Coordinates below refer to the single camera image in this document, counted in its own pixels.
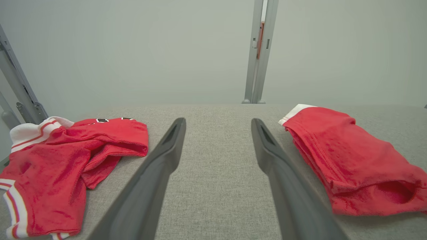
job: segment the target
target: white wall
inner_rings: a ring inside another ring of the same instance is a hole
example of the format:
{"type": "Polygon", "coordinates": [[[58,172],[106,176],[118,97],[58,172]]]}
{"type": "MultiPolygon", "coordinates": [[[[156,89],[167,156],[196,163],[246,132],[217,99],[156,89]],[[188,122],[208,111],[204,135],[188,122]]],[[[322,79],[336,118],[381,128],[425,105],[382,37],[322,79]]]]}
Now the white wall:
{"type": "Polygon", "coordinates": [[[0,24],[49,115],[240,103],[253,1],[0,0],[0,24]]]}
{"type": "Polygon", "coordinates": [[[426,0],[281,0],[263,100],[427,104],[426,0]]]}

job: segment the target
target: gray fabric surface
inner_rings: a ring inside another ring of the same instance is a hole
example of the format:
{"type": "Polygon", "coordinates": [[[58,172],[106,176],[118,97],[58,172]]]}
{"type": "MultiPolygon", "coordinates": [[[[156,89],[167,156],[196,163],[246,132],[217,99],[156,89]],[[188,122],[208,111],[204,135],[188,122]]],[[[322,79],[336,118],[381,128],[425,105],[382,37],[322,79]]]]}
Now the gray fabric surface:
{"type": "MultiPolygon", "coordinates": [[[[267,177],[259,169],[250,122],[264,121],[295,161],[322,201],[330,208],[320,181],[306,165],[288,132],[277,121],[291,105],[172,105],[120,108],[86,117],[132,117],[147,124],[153,149],[174,119],[187,119],[181,161],[171,175],[156,239],[281,239],[267,177]]],[[[427,109],[402,106],[324,106],[356,118],[375,137],[391,142],[407,160],[427,171],[427,109]]],[[[123,158],[95,190],[89,190],[82,232],[70,240],[87,239],[143,158],[123,158]]],[[[421,213],[390,217],[337,219],[351,239],[424,239],[427,216],[421,213]]],[[[10,224],[0,201],[0,239],[10,224]]]]}

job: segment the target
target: clothing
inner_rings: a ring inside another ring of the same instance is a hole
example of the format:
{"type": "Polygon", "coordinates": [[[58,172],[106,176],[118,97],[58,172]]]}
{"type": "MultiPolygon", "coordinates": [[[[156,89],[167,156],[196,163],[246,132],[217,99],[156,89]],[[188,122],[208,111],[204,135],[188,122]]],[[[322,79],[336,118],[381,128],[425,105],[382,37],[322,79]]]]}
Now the clothing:
{"type": "Polygon", "coordinates": [[[279,124],[324,185],[334,213],[427,211],[427,174],[391,143],[356,126],[354,118],[298,104],[279,124]]]}
{"type": "Polygon", "coordinates": [[[80,232],[86,188],[94,189],[121,156],[145,156],[148,132],[134,119],[87,119],[73,123],[49,117],[10,132],[10,163],[0,174],[9,207],[9,239],[80,232]]]}

